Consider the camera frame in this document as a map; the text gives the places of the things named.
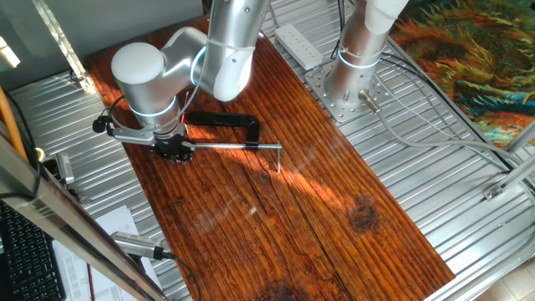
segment wooden board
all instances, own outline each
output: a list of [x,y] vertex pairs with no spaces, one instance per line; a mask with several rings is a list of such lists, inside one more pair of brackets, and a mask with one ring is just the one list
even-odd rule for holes
[[[205,32],[208,23],[187,25]],[[179,27],[137,40],[161,48]],[[86,60],[107,105],[121,96],[110,70],[120,46]],[[137,126],[127,108],[121,103],[118,117]],[[261,142],[284,147],[277,173],[275,151],[198,150],[182,166],[125,145],[172,252],[196,272],[205,300],[422,300],[454,278],[266,38],[236,100],[201,93],[191,110],[255,115]],[[193,141],[245,141],[242,129],[190,133]]]

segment aluminum floor panel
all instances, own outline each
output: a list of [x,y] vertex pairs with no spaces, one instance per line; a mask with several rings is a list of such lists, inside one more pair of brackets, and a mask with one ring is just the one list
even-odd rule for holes
[[[167,247],[123,146],[92,130],[104,109],[98,94],[85,93],[69,79],[69,72],[12,92],[23,108],[36,144],[48,156],[67,152],[75,183],[69,188],[86,198],[83,205],[94,218],[127,206],[140,234],[150,234]],[[173,300],[191,300],[174,261],[152,261],[164,293]]]
[[[339,38],[336,1],[279,0],[273,2],[273,8],[280,26],[291,23],[323,54],[324,65],[331,62],[330,54]],[[346,18],[352,13],[349,1],[345,12]],[[275,29],[268,14],[262,30],[316,97],[304,80],[306,71],[274,38]],[[387,49],[396,51],[393,44]],[[420,79],[388,63],[378,65],[377,75],[399,100],[381,104],[385,118],[406,139],[450,139],[436,128],[456,138],[479,139],[466,117]],[[491,202],[482,195],[504,177],[504,165],[491,152],[483,151],[483,157],[459,145],[402,145],[367,108],[337,126],[456,274],[455,280],[429,300],[475,298],[534,254],[535,208],[531,194],[518,186]],[[532,146],[517,153],[523,160],[533,154]]]

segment sunlight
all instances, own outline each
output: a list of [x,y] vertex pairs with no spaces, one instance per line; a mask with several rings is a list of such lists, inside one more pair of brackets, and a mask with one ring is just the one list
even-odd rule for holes
[[0,37],[0,54],[2,54],[3,58],[12,68],[16,68],[20,64],[20,59],[18,59],[17,55],[9,48],[2,37]]

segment wood knot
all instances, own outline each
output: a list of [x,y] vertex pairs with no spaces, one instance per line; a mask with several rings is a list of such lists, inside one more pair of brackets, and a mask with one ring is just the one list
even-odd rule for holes
[[260,179],[262,179],[262,181],[269,181],[269,174],[267,172],[263,172],[260,175]]
[[265,289],[257,301],[302,301],[305,298],[299,297],[297,289],[288,285],[288,283],[272,283]]
[[366,233],[377,223],[377,212],[369,196],[357,198],[356,206],[349,221],[356,232]]

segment metal mounting plate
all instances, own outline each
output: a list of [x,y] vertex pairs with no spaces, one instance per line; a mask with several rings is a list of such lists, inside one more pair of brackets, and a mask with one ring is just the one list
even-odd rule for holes
[[[316,94],[319,99],[324,103],[327,111],[334,117],[339,123],[344,123],[346,121],[352,120],[357,117],[360,113],[368,110],[368,107],[363,102],[355,104],[344,103],[343,101],[332,101],[325,93],[324,81],[327,74],[334,67],[334,62],[325,64],[323,67],[312,70],[305,74],[305,79],[308,84]],[[389,98],[387,90],[382,84],[377,83],[375,87],[375,97],[374,99],[379,103],[383,103]]]

